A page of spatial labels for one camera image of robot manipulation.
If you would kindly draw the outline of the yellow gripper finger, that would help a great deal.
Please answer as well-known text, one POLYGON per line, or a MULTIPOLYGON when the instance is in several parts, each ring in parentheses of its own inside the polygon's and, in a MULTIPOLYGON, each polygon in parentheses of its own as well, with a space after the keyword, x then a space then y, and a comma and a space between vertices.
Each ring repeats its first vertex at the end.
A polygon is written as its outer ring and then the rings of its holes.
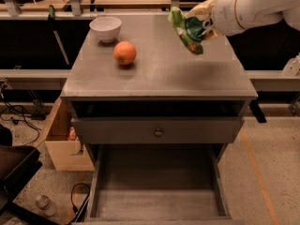
POLYGON ((209 40, 218 38, 221 36, 221 33, 216 28, 210 27, 202 31, 202 40, 209 40))
POLYGON ((187 13, 187 17, 196 17, 201 21, 210 19, 216 1, 217 0, 206 0, 201 2, 187 13))

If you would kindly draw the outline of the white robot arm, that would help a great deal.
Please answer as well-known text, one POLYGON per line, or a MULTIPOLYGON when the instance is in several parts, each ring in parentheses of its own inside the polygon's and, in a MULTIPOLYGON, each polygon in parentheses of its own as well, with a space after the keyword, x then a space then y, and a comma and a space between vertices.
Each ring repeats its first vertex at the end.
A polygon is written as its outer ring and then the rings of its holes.
POLYGON ((300 30, 300 0, 207 0, 187 17, 210 18, 219 33, 229 37, 281 21, 300 30))

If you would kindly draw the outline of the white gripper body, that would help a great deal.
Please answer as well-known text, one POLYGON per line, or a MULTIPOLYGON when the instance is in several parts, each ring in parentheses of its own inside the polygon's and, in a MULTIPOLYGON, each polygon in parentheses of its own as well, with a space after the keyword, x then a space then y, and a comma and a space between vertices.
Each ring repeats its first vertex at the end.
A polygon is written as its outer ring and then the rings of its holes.
POLYGON ((245 31, 236 18, 236 3, 237 0, 216 0, 213 6, 213 25, 224 36, 230 37, 245 31))

